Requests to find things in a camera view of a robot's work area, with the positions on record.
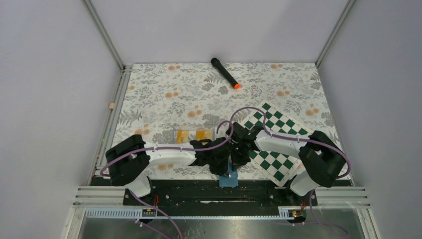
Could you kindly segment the blue card holder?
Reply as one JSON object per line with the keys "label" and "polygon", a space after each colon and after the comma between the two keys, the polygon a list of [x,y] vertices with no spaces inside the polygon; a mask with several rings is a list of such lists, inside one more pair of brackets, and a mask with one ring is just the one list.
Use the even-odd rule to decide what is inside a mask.
{"label": "blue card holder", "polygon": [[238,172],[233,170],[232,164],[228,163],[228,175],[219,176],[218,184],[219,187],[235,188],[239,185],[238,183]]}

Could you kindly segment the clear box with orange cards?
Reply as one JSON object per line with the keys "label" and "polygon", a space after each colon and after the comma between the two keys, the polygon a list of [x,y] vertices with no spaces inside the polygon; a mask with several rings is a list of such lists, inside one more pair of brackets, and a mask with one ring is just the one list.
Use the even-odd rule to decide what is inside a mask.
{"label": "clear box with orange cards", "polygon": [[215,140],[215,126],[209,124],[177,124],[173,127],[174,142],[187,143],[192,140]]}

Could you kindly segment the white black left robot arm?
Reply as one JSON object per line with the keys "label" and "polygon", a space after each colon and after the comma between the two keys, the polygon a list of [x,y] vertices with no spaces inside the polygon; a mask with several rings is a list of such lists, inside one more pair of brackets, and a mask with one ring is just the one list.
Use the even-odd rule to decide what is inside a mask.
{"label": "white black left robot arm", "polygon": [[209,166],[215,175],[228,173],[230,143],[225,137],[216,140],[192,140],[182,144],[154,144],[135,134],[109,149],[107,164],[100,175],[109,177],[113,186],[123,186],[144,205],[154,200],[154,192],[144,170],[149,166],[180,164]]}

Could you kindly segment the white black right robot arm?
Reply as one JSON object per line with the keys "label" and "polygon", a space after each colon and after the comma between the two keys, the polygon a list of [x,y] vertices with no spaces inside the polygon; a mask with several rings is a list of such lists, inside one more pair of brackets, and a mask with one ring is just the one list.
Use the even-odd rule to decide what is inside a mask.
{"label": "white black right robot arm", "polygon": [[317,187],[332,187],[349,161],[345,154],[321,131],[310,135],[275,133],[262,126],[247,128],[238,123],[230,126],[226,135],[234,146],[232,162],[241,165],[240,159],[250,159],[252,152],[274,152],[296,158],[305,167],[287,186],[288,203],[298,205],[305,195]]}

